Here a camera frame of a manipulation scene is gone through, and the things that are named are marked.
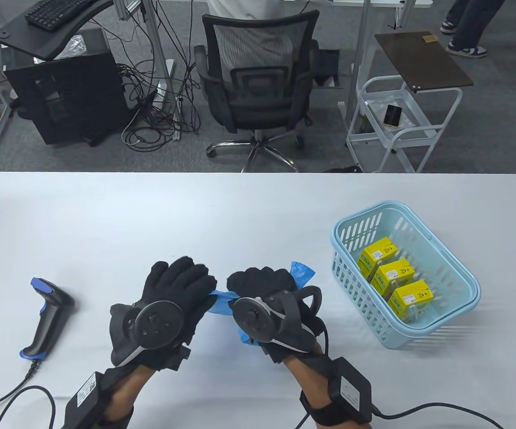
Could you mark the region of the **person's right hand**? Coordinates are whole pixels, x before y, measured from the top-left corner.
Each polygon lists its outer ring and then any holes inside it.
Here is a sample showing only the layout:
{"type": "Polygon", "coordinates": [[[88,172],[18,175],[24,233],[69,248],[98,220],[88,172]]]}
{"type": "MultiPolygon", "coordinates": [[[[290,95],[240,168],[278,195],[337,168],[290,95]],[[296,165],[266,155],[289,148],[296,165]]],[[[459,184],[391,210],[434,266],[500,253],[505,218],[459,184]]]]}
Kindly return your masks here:
{"type": "Polygon", "coordinates": [[[324,324],[317,316],[322,299],[319,287],[300,289],[288,270],[266,266],[231,274],[227,289],[238,296],[229,302],[238,327],[274,363],[321,354],[317,338],[324,324]]]}

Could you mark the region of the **person's left hand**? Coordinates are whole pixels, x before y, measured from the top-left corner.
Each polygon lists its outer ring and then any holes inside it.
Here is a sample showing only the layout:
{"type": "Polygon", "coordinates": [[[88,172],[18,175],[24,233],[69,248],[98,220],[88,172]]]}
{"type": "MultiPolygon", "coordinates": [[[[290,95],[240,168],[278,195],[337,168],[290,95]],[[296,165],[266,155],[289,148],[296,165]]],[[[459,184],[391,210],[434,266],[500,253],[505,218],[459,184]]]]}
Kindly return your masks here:
{"type": "Polygon", "coordinates": [[[178,370],[205,313],[216,302],[217,281],[189,256],[156,262],[141,298],[110,308],[111,363],[178,370]]]}

